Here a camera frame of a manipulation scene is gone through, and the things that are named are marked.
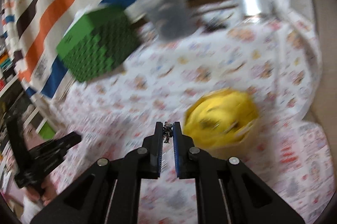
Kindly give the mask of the person's left hand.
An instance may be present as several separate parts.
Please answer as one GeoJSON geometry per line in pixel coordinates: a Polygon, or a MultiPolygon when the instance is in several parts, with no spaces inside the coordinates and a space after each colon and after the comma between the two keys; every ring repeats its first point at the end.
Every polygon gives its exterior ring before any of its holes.
{"type": "Polygon", "coordinates": [[[41,196],[35,189],[28,186],[26,187],[26,195],[28,199],[32,202],[42,201],[44,206],[47,206],[56,196],[57,192],[54,184],[47,177],[41,185],[41,188],[44,190],[44,194],[41,196]]]}

